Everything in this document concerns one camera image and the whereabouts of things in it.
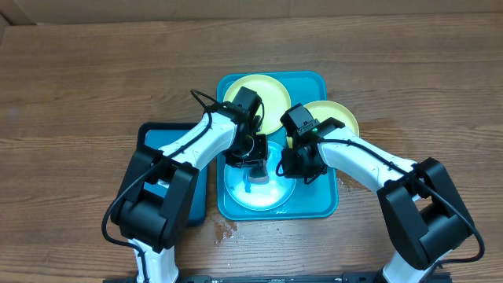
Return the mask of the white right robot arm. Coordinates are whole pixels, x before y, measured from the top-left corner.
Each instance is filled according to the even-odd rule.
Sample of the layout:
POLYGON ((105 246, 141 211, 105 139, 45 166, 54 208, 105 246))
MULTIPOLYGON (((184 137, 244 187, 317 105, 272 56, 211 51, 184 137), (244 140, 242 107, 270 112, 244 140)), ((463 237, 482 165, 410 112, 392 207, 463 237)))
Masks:
POLYGON ((335 168, 377 195, 395 254, 364 281, 451 280, 436 269, 450 263, 446 255, 467 238, 480 235, 443 164, 394 156, 337 119, 318 121, 301 104, 287 110, 281 123, 292 147, 282 150, 277 175, 309 185, 335 168))

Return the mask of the light blue plate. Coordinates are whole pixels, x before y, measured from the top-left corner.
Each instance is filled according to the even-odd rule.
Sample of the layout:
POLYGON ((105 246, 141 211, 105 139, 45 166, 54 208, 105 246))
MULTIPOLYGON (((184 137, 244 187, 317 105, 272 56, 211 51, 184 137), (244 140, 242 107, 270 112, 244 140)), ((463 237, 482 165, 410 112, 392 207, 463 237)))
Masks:
POLYGON ((276 142, 268 142, 266 166, 260 171, 260 176, 257 176, 257 168, 234 168, 226 165, 223 173, 224 184, 231 198, 242 207, 253 211, 267 211, 282 205, 292 195, 296 186, 294 178, 276 174, 282 149, 276 142))

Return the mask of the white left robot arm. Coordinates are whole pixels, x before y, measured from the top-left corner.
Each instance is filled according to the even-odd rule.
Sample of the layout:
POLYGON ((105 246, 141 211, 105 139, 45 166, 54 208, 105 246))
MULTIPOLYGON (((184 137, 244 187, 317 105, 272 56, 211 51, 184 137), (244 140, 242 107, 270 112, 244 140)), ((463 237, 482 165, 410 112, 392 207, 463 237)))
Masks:
POLYGON ((262 98, 246 87, 232 101, 203 107, 201 121, 169 145, 138 145, 101 223, 104 239, 132 248, 134 282, 175 282, 174 245, 189 219, 199 173, 219 153, 248 182, 268 182, 262 98))

